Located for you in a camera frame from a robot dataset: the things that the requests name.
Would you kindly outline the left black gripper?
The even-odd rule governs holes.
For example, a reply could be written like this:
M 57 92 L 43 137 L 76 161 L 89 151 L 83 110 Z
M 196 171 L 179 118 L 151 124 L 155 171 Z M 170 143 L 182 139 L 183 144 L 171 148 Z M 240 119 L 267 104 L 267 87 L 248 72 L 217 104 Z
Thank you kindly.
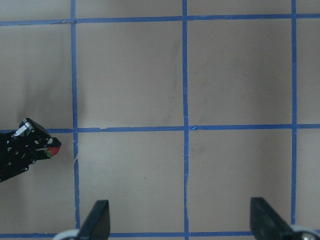
M 0 182 L 26 172 L 37 161 L 50 159 L 49 150 L 61 146 L 43 126 L 31 118 L 23 119 L 15 133 L 0 134 Z M 26 147 L 36 150 L 27 153 Z

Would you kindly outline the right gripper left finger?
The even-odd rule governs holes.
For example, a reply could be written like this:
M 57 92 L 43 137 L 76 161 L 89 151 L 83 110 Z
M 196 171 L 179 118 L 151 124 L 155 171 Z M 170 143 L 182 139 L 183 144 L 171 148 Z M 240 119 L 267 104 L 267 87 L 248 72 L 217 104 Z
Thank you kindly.
M 80 227 L 78 240 L 107 240 L 110 236 L 110 208 L 108 200 L 97 200 Z

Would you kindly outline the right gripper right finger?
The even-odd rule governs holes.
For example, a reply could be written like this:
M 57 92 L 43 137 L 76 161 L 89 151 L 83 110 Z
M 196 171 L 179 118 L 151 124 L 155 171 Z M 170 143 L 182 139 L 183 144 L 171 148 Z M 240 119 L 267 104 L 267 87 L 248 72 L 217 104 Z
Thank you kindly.
M 293 229 L 263 197 L 250 199 L 250 231 L 256 240 L 293 240 Z

